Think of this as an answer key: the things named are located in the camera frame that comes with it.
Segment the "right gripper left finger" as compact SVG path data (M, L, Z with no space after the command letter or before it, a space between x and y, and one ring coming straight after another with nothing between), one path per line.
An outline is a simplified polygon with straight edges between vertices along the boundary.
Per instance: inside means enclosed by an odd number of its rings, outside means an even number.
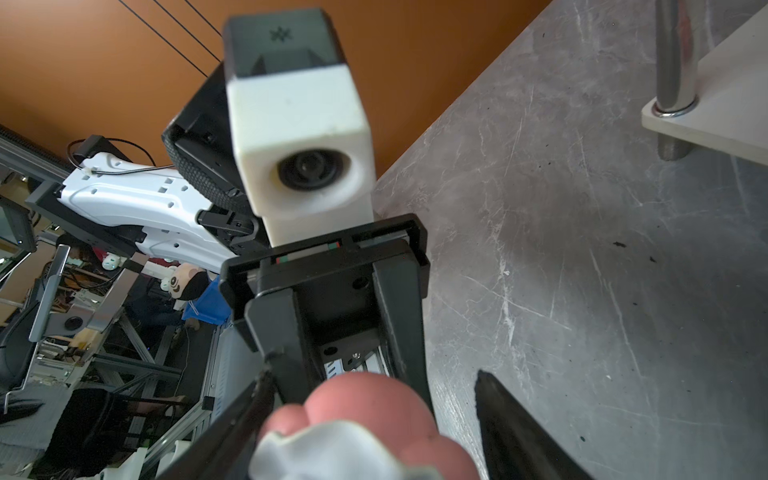
M158 479L225 477L272 413L275 393L275 378L267 368Z

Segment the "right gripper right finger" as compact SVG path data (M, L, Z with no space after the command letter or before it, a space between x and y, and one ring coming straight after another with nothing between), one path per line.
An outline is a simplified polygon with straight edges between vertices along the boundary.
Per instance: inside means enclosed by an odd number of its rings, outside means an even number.
M491 479L590 477L492 373L477 373L475 399Z

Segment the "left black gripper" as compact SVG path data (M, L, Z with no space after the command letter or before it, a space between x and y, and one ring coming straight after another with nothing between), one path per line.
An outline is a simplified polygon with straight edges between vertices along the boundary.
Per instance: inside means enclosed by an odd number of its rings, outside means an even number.
M284 403L303 403L339 359L383 353L391 376L434 411L422 301L427 230L402 215L225 262L220 290Z

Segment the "pink white round character toy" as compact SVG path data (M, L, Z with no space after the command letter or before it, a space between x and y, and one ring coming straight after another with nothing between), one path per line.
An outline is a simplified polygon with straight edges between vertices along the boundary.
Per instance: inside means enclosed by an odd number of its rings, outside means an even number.
M323 382L272 413L248 464L252 479L476 479L464 448L442 435L421 397L375 373Z

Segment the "white two-tier shelf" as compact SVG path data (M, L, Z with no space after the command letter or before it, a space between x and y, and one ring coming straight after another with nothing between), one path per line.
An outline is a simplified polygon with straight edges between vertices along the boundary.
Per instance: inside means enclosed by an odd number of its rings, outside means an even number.
M767 9L699 57L696 1L657 1L656 97L642 126L660 159L700 146L767 164Z

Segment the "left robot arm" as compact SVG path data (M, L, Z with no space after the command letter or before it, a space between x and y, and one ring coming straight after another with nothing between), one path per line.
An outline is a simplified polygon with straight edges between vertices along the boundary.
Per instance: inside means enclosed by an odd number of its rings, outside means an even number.
M201 160L233 207L217 211L190 171L87 153L54 194L72 230L138 231L138 254L219 276L232 320L265 360L282 400L377 360L431 398L422 302L430 263L414 215L376 220L371 130L344 63L246 75L219 68L165 132L178 160Z

